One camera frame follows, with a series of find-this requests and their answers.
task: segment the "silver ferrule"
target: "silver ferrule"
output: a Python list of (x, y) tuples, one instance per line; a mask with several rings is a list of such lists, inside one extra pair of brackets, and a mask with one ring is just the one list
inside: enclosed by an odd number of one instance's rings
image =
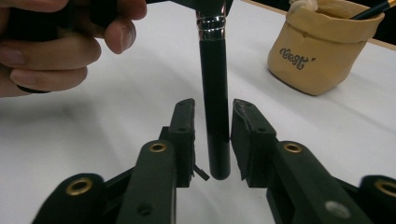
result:
[(220, 40), (225, 38), (225, 7), (218, 16), (206, 16), (196, 12), (200, 40)]

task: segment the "tan pouch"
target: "tan pouch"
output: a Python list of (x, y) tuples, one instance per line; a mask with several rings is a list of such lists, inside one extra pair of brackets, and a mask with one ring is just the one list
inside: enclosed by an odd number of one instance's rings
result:
[(268, 68), (298, 91), (320, 95), (347, 78), (384, 13), (349, 20), (368, 7), (344, 0), (319, 0), (318, 10), (298, 7), (286, 21), (268, 55)]

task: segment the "white table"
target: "white table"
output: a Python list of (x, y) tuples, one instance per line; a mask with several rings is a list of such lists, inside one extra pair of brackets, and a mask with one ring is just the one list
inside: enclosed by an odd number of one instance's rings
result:
[[(230, 111), (234, 98), (255, 104), (279, 140), (306, 145), (332, 175), (355, 186), (365, 175), (396, 178), (396, 52), (369, 43), (346, 81), (308, 96), (267, 69), (284, 20), (234, 1), (227, 20)], [(195, 12), (159, 3), (135, 24), (134, 46), (120, 56), (104, 48), (79, 87), (0, 99), (0, 223), (30, 223), (71, 175), (108, 180), (133, 167), (140, 148), (169, 125), (175, 103), (187, 98), (196, 101), (197, 164), (208, 172)], [(228, 179), (195, 177), (177, 190), (177, 223), (274, 223), (265, 189), (249, 189), (233, 154), (231, 163)]]

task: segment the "beige fabric pot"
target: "beige fabric pot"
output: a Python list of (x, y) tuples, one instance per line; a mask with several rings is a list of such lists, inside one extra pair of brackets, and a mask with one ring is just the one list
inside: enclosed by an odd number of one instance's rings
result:
[(320, 95), (345, 80), (384, 13), (349, 20), (368, 7), (344, 0), (318, 1), (318, 10), (289, 11), (268, 55), (268, 68), (293, 88)]

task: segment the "human hand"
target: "human hand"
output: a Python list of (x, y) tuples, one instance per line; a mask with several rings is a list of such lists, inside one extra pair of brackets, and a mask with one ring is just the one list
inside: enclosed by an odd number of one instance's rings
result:
[(95, 38), (120, 54), (132, 46), (135, 28), (131, 20), (145, 17), (145, 0), (118, 0), (119, 16), (107, 28), (89, 20), (90, 0), (75, 1), (75, 29), (59, 31), (59, 38), (47, 42), (8, 38), (9, 9), (53, 12), (67, 0), (0, 0), (0, 97), (28, 94), (17, 85), (41, 91), (63, 91), (76, 87), (87, 76), (87, 65), (95, 62), (101, 49)]

